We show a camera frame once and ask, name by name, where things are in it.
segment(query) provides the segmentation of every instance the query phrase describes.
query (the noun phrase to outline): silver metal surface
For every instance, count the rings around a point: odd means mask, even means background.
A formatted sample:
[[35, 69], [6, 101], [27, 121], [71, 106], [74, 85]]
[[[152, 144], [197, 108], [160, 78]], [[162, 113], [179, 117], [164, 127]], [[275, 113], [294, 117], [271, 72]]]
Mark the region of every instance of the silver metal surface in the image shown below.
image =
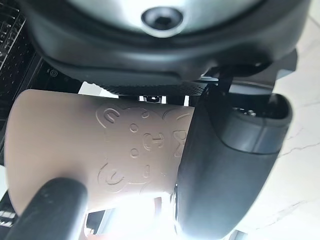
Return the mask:
[[[167, 38], [187, 34], [228, 21], [262, 0], [68, 0], [80, 11], [119, 29]], [[172, 7], [183, 14], [178, 29], [155, 30], [146, 26], [142, 14], [151, 8]]]

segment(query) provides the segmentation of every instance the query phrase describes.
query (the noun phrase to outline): embossed cartoon face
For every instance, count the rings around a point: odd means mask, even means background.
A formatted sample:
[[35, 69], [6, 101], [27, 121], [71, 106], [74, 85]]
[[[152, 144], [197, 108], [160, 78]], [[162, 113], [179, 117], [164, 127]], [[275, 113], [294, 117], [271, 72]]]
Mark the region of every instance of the embossed cartoon face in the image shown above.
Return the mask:
[[171, 157], [172, 137], [161, 116], [140, 107], [106, 104], [96, 111], [96, 118], [105, 128], [106, 159], [98, 181], [108, 191], [146, 184], [163, 172]]

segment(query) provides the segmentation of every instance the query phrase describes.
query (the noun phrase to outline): white marble surface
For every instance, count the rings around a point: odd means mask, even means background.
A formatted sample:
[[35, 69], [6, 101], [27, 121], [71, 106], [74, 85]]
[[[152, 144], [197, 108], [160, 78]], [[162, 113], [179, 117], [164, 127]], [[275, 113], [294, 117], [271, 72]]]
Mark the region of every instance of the white marble surface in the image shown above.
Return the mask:
[[320, 28], [314, 18], [298, 51], [298, 70], [274, 90], [292, 103], [293, 123], [263, 191], [238, 226], [254, 239], [320, 239]]

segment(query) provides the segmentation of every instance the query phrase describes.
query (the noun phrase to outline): metal grate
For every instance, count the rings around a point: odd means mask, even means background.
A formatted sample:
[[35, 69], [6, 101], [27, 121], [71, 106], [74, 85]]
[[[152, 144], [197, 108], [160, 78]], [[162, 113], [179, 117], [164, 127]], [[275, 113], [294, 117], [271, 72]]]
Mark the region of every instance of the metal grate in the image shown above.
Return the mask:
[[15, 1], [0, 0], [0, 71], [25, 22]]

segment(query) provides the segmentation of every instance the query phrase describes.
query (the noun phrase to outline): gray plastic part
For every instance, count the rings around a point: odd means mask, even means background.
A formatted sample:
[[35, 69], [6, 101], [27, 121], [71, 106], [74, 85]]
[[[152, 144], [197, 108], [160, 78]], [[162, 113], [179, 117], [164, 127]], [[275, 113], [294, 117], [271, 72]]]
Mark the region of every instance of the gray plastic part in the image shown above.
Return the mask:
[[[245, 216], [277, 159], [291, 121], [289, 103], [277, 98], [279, 104], [271, 109], [284, 104], [283, 112], [272, 119], [268, 111], [262, 112], [265, 117], [253, 117], [233, 110], [216, 86], [204, 91], [178, 169], [179, 234], [218, 240]], [[267, 102], [261, 107], [270, 106]]]

